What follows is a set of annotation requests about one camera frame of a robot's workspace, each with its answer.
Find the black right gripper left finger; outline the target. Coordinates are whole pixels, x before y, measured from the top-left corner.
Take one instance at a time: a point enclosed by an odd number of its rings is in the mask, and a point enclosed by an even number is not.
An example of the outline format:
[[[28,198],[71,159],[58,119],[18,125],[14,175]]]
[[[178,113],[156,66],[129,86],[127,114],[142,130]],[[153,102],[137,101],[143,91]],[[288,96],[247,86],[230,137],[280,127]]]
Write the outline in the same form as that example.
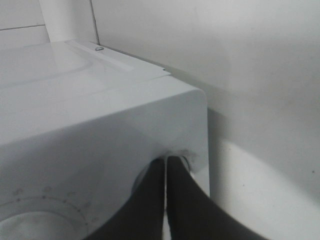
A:
[[[165,206],[165,161],[153,160],[128,201],[88,240],[161,240]]]

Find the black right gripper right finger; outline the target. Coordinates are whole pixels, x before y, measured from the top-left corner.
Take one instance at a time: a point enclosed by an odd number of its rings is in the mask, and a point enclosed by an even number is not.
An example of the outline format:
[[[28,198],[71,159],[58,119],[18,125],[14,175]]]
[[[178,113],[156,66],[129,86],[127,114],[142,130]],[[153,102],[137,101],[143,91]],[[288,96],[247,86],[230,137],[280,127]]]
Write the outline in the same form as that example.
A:
[[[173,240],[263,240],[218,207],[193,180],[178,156],[166,167],[167,215]]]

